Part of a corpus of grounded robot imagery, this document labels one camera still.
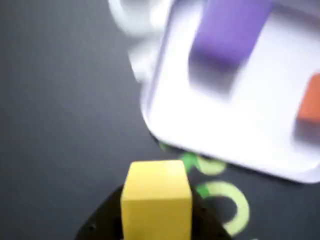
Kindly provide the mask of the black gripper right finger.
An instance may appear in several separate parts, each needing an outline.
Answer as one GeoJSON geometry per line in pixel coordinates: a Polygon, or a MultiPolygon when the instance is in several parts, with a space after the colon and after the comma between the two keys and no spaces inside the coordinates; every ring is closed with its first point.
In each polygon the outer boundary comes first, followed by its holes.
{"type": "Polygon", "coordinates": [[[232,240],[199,194],[192,195],[192,240],[232,240]]]}

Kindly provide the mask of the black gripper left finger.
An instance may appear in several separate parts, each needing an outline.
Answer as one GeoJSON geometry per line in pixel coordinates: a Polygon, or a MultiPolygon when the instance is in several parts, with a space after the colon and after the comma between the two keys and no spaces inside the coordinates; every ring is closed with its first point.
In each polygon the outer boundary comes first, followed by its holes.
{"type": "Polygon", "coordinates": [[[123,240],[121,194],[123,185],[117,187],[92,213],[77,232],[76,240],[123,240]]]}

